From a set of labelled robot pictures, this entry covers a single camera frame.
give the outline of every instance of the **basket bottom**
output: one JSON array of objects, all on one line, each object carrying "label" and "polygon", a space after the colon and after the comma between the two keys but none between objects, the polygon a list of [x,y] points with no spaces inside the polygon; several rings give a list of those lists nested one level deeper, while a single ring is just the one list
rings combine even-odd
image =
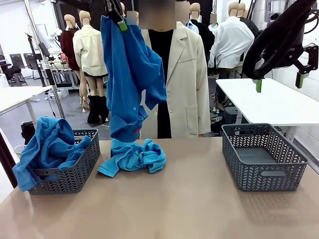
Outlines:
[{"label": "basket bottom", "polygon": [[272,156],[262,147],[235,148],[240,160],[246,164],[276,163]]}]

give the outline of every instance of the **black jacket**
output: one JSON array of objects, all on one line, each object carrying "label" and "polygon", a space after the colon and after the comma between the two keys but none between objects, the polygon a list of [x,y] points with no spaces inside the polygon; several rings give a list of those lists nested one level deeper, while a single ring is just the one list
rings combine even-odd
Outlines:
[{"label": "black jacket", "polygon": [[259,32],[259,29],[258,27],[255,25],[255,23],[252,21],[252,20],[249,20],[249,19],[246,19],[244,18],[243,16],[241,16],[240,18],[240,21],[245,23],[248,28],[251,30],[251,32],[254,34],[254,37],[255,39],[257,38],[258,36],[258,32]]},{"label": "black jacket", "polygon": [[208,29],[208,26],[206,26],[203,23],[198,22],[195,19],[190,20],[195,26],[198,27],[199,35],[201,36],[201,39],[204,44],[204,50],[206,54],[206,59],[209,58],[209,51],[211,47],[214,44],[215,36],[214,34]]}]

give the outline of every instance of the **dark red sweater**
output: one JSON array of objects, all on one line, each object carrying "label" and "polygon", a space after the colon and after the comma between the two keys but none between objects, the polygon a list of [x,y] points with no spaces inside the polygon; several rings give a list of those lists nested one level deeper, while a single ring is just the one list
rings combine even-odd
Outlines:
[{"label": "dark red sweater", "polygon": [[73,36],[76,30],[71,29],[63,31],[61,34],[61,50],[68,58],[68,64],[73,71],[79,71],[80,68],[75,60],[74,48],[73,48]]}]

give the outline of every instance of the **basket filled with blue cloth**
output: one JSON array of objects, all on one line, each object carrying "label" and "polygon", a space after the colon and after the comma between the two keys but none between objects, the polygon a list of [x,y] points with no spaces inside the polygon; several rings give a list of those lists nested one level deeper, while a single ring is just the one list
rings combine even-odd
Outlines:
[{"label": "basket filled with blue cloth", "polygon": [[78,193],[100,154],[97,129],[72,130],[65,119],[40,117],[13,172],[23,192]]}]

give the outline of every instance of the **empty basket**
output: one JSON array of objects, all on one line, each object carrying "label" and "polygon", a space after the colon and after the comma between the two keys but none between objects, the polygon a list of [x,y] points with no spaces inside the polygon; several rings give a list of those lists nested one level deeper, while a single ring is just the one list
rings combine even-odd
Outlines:
[{"label": "empty basket", "polygon": [[242,191],[294,191],[308,160],[270,124],[223,125],[223,154]]},{"label": "empty basket", "polygon": [[91,139],[91,144],[72,167],[63,170],[57,168],[35,169],[34,173],[40,178],[49,176],[52,180],[44,180],[36,185],[29,190],[30,194],[78,193],[82,190],[101,154],[98,130],[76,129],[73,130],[73,133],[76,143],[81,142],[82,138],[87,135]]}]

